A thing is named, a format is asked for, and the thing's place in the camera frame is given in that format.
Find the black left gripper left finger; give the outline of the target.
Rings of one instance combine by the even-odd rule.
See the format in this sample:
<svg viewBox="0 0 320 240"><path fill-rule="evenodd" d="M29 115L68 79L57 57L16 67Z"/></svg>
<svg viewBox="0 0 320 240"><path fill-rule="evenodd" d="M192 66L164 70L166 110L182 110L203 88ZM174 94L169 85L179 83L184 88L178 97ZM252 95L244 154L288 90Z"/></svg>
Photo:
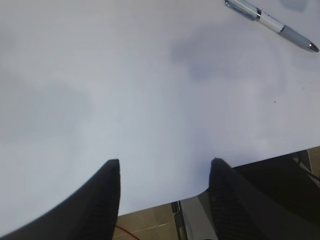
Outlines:
<svg viewBox="0 0 320 240"><path fill-rule="evenodd" d="M120 163L111 159L63 202L2 239L111 240L120 196Z"/></svg>

